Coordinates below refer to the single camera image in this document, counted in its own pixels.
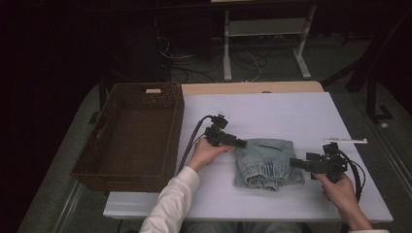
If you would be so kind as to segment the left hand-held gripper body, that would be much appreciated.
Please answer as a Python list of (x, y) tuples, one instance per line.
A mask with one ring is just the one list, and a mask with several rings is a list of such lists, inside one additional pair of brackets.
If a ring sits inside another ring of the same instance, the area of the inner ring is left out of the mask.
[(227, 144), (227, 135), (223, 131), (228, 121), (223, 115), (211, 116), (212, 125), (207, 127), (204, 135), (210, 145), (217, 147), (220, 144)]

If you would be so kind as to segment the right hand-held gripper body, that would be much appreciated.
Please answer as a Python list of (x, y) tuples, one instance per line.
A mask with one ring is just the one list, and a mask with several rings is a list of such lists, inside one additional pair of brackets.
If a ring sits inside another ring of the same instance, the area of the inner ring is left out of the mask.
[(361, 166), (351, 159), (343, 150), (340, 149), (339, 144), (366, 144), (366, 140), (352, 140), (339, 138), (326, 138), (326, 144), (323, 145), (323, 154), (320, 154), (320, 161), (315, 162), (313, 173), (326, 174), (326, 176), (336, 183), (341, 174), (348, 169), (352, 170), (356, 183), (363, 183), (365, 179), (361, 179), (361, 174), (365, 176), (365, 172)]

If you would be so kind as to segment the light blue denim skirt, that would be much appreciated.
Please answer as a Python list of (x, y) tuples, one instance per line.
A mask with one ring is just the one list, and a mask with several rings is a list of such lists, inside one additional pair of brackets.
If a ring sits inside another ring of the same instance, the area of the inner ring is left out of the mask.
[(236, 148), (234, 154), (236, 187), (278, 191), (281, 186), (305, 183), (302, 171), (290, 165), (295, 158), (292, 141), (249, 139), (246, 147)]

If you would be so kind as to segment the brown wicker basket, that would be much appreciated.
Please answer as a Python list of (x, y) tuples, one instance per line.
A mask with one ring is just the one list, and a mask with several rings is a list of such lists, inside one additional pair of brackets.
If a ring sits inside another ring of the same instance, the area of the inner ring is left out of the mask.
[(94, 191), (160, 192), (175, 175), (184, 117), (177, 83), (117, 83), (72, 177)]

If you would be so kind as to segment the person's left hand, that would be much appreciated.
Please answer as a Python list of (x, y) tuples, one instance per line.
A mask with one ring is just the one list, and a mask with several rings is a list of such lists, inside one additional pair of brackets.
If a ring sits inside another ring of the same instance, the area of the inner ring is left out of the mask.
[(195, 144), (194, 151), (188, 166), (195, 172), (199, 172), (203, 167), (212, 163), (221, 153), (232, 150), (233, 146), (220, 145), (214, 147), (209, 144), (206, 138), (201, 138)]

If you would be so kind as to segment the person's right hand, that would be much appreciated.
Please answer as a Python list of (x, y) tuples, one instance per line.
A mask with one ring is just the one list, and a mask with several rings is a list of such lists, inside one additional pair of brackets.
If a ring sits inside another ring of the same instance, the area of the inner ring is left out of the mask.
[(315, 174), (315, 178), (322, 184), (325, 196), (339, 211), (346, 213), (359, 206), (352, 181), (345, 174), (337, 183), (331, 182), (325, 174)]

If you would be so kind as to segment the white board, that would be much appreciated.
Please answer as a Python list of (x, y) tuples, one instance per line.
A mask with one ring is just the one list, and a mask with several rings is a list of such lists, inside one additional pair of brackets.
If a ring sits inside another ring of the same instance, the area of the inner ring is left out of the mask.
[[(188, 95), (179, 148), (185, 149), (194, 130), (209, 126), (209, 116), (222, 113), (226, 132), (241, 139), (289, 140), (295, 155), (320, 153), (330, 139), (352, 160), (361, 163), (358, 147), (368, 147), (366, 136), (349, 134), (326, 92)], [(336, 208), (323, 196), (320, 182), (309, 174), (303, 184), (277, 191), (248, 189), (233, 184), (235, 156), (219, 155), (199, 173), (200, 186), (193, 198), (190, 220), (337, 222)]]

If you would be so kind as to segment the person's right leg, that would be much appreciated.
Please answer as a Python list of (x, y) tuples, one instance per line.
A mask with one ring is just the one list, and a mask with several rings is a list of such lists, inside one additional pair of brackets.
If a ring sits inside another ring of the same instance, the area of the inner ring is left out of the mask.
[(245, 233), (302, 233), (301, 223), (243, 222)]

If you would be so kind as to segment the person's leg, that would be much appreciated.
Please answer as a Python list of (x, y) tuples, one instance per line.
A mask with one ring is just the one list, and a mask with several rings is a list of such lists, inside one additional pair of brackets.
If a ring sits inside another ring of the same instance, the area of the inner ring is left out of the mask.
[(245, 233), (302, 233), (301, 223), (243, 222)]
[(186, 221), (183, 224), (185, 233), (236, 233), (236, 222), (223, 221)]

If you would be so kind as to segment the person's left leg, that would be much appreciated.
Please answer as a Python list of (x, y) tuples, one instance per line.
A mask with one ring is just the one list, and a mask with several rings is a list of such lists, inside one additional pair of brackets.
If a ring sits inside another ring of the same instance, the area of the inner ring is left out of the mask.
[(236, 233), (236, 222), (223, 221), (186, 221), (183, 224), (185, 233)]

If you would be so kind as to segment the black metal stand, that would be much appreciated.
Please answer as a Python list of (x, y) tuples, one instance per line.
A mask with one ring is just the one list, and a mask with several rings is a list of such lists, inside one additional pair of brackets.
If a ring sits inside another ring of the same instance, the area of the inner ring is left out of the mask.
[(365, 53), (354, 63), (321, 82), (326, 87), (353, 73), (346, 89), (359, 92), (366, 85), (366, 113), (377, 123), (392, 115), (384, 106), (376, 113), (377, 84), (381, 83), (412, 116), (412, 6), (387, 17), (371, 20), (374, 37)]

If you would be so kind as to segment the white metal desk frame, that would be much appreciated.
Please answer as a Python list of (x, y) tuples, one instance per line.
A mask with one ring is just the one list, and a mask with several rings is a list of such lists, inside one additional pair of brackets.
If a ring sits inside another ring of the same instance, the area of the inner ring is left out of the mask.
[(316, 6), (310, 6), (306, 17), (253, 20), (230, 20), (229, 11), (226, 11), (223, 34), (223, 79), (226, 82), (232, 81), (229, 56), (229, 39), (231, 37), (298, 35), (299, 42), (292, 50), (292, 54), (302, 78), (310, 80), (311, 74), (302, 54), (316, 9)]

